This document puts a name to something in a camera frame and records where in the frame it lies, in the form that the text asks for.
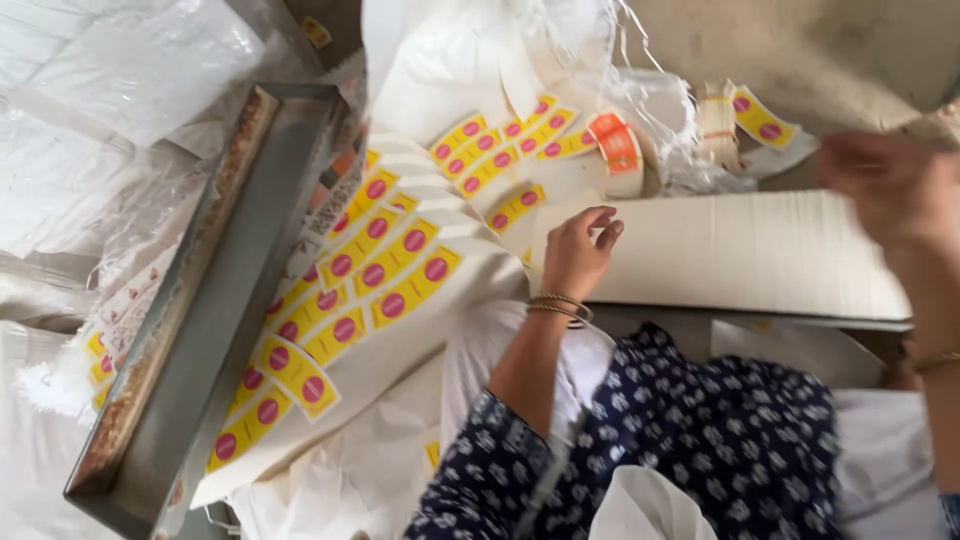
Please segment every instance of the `bracelet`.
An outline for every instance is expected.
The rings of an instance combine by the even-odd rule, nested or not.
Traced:
[[[567,317],[570,317],[571,319],[573,319],[566,325],[566,328],[568,330],[579,330],[587,326],[587,321],[582,319],[579,315],[577,315],[573,311],[563,309],[562,307],[548,306],[547,304],[528,304],[527,305],[527,313],[537,309],[541,311],[554,311],[557,313],[562,313]]]
[[[527,305],[533,305],[537,303],[537,300],[559,300],[561,302],[566,302],[577,307],[576,312],[572,315],[581,319],[585,323],[588,323],[593,320],[593,310],[589,307],[584,306],[582,303],[573,300],[569,296],[564,296],[562,294],[550,294],[550,293],[541,293],[535,294],[530,297],[530,300],[527,301]]]
[[[913,366],[911,367],[913,368],[913,371],[920,373],[924,369],[958,361],[960,361],[960,353],[958,352],[939,353],[937,355],[924,356],[913,362]]]

